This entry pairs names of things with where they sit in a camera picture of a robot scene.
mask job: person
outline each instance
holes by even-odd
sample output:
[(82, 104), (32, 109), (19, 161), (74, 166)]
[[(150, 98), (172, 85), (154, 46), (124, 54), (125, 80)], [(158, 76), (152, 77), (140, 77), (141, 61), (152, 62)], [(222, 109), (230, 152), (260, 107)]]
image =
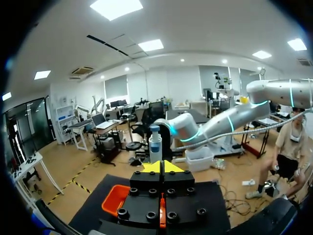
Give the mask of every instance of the person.
[[(303, 111), (304, 109), (301, 108), (293, 108), (292, 114), (295, 116)], [(246, 199), (262, 197), (269, 171), (272, 174), (277, 173), (283, 178), (288, 178), (288, 180), (294, 177), (296, 184), (287, 191), (287, 197), (294, 195), (304, 186), (303, 166), (308, 136), (302, 121), (303, 115), (300, 115), (297, 119), (281, 128), (274, 147), (273, 157), (266, 160), (261, 166), (258, 189), (248, 192)]]

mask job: air conditioning vent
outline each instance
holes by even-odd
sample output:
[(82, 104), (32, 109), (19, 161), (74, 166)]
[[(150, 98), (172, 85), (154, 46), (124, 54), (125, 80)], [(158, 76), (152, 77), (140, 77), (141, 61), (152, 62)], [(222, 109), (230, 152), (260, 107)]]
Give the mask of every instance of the air conditioning vent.
[(82, 80), (80, 77), (69, 77), (68, 79), (69, 79), (70, 81)]
[(85, 75), (85, 74), (92, 72), (93, 69), (94, 68), (92, 67), (83, 66), (83, 67), (75, 69), (71, 74), (78, 75), (78, 76)]
[(312, 61), (306, 58), (298, 58), (298, 61), (302, 66), (307, 66), (307, 67), (313, 66)]

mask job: black platform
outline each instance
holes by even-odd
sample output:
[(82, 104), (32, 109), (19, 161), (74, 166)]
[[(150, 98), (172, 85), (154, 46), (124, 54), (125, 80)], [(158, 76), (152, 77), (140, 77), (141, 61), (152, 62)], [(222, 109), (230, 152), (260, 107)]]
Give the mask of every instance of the black platform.
[[(100, 219), (117, 222), (117, 218), (102, 210), (101, 204), (114, 185), (129, 186), (129, 179), (112, 175), (106, 177), (98, 184), (81, 209), (73, 217), (69, 225), (81, 234), (88, 234), (90, 230), (98, 230)], [(220, 187), (213, 182), (196, 183), (197, 196), (201, 201), (207, 202), (208, 215), (212, 221), (212, 227), (208, 230), (211, 234), (223, 234), (230, 229), (229, 219), (226, 213), (224, 199)], [(179, 234), (182, 231), (168, 230), (170, 234)], [(184, 232), (197, 234), (197, 229), (184, 228)]]

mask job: floor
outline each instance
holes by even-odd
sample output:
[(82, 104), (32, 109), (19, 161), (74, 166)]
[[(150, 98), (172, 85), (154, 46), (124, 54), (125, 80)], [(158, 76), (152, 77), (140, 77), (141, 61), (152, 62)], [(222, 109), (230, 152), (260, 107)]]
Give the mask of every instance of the floor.
[[(120, 125), (119, 129), (125, 130), (124, 137), (129, 141), (129, 133), (126, 125)], [(249, 139), (252, 146), (260, 149), (263, 135), (259, 135), (257, 139)], [(242, 157), (238, 156), (225, 157), (227, 163), (226, 170), (209, 169), (202, 172), (193, 173), (196, 182), (218, 180), (224, 197), (226, 200), (237, 205), (236, 208), (228, 210), (229, 220), (232, 227), (248, 220), (255, 212), (261, 210), (269, 204), (272, 198), (267, 195), (264, 198), (257, 200), (246, 200), (245, 193), (249, 190), (256, 189), (256, 186), (242, 186), (242, 181), (254, 179), (258, 182), (259, 166), (263, 159), (271, 157), (273, 147), (277, 138), (275, 130), (270, 131), (268, 144), (266, 146), (266, 154), (259, 160), (254, 155), (246, 152)], [(235, 139), (240, 142), (241, 136), (235, 136)], [(87, 140), (89, 152), (77, 150), (75, 145), (58, 145), (53, 142), (43, 149), (40, 153), (44, 157), (45, 165), (50, 174), (59, 185), (64, 189), (64, 195), (57, 195), (58, 191), (54, 188), (47, 176), (43, 173), (41, 166), (37, 167), (39, 174), (42, 177), (41, 181), (37, 181), (33, 177), (33, 183), (36, 183), (41, 195), (34, 192), (34, 196), (43, 198), (48, 204), (49, 208), (61, 218), (64, 222), (69, 223), (76, 212), (81, 208), (83, 203), (89, 196), (87, 189), (92, 192), (98, 183), (104, 178), (106, 174), (111, 174), (119, 177), (130, 178), (135, 170), (142, 170), (142, 166), (130, 166), (128, 159), (130, 153), (122, 151), (113, 162), (113, 165), (102, 164), (98, 159), (95, 160), (95, 155), (91, 153), (91, 144)], [(182, 169), (187, 169), (186, 163), (176, 164)], [(297, 200), (301, 201), (306, 195), (306, 186), (297, 194)]]

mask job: laptop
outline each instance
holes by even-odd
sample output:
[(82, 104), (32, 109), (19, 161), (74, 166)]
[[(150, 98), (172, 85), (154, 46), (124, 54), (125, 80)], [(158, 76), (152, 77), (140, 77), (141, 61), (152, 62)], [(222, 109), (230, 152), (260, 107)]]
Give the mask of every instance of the laptop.
[(91, 119), (97, 129), (106, 129), (113, 124), (113, 122), (106, 121), (102, 114), (96, 114)]

